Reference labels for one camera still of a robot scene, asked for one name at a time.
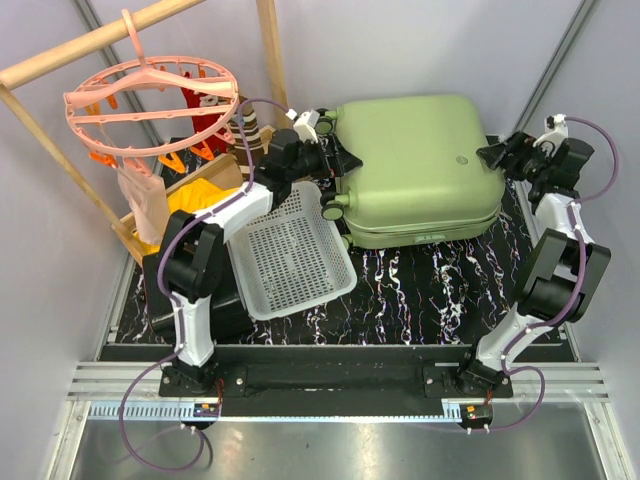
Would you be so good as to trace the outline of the green hard-shell suitcase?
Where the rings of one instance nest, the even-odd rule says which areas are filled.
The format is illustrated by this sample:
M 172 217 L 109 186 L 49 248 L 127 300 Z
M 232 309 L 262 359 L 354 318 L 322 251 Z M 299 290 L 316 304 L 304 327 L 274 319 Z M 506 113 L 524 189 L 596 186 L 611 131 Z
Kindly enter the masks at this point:
M 475 238 L 498 219 L 503 174 L 477 155 L 487 139 L 459 94 L 360 100 L 328 112 L 332 132 L 362 166 L 337 177 L 321 202 L 355 247 Z

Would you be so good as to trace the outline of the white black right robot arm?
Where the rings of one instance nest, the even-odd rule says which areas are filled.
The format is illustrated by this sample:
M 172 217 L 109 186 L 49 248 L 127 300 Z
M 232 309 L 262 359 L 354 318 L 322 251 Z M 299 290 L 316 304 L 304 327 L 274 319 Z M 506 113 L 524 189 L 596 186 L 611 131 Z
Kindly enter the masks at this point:
M 511 375 L 511 363 L 536 339 L 584 315 L 611 259 L 580 216 L 576 184 L 593 153 L 588 143 L 561 130 L 539 138 L 517 131 L 478 149 L 489 168 L 530 183 L 528 200 L 544 230 L 519 274 L 508 314 L 454 371 L 453 383 L 463 395 L 498 388 Z

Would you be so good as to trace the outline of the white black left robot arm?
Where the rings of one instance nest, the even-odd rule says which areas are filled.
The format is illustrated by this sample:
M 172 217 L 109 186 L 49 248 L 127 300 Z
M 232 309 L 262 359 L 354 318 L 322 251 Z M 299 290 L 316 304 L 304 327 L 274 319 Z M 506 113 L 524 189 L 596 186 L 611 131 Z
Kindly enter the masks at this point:
M 211 299 L 229 262 L 246 310 L 269 320 L 332 301 L 356 284 L 334 224 L 340 207 L 314 178 L 340 178 L 362 166 L 334 134 L 304 140 L 276 131 L 249 179 L 194 213 L 174 212 L 160 248 L 157 282 L 176 327 L 172 360 L 196 396 L 215 386 Z

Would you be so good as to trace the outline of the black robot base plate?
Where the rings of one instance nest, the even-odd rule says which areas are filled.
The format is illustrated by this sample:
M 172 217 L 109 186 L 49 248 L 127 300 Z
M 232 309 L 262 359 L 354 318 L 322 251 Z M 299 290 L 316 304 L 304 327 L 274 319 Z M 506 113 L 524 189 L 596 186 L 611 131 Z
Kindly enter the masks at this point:
M 171 363 L 103 364 L 85 391 L 99 418 L 256 422 L 458 422 L 500 401 L 535 403 L 551 376 L 532 362 L 482 395 L 453 383 L 465 346 L 222 346 L 199 379 Z

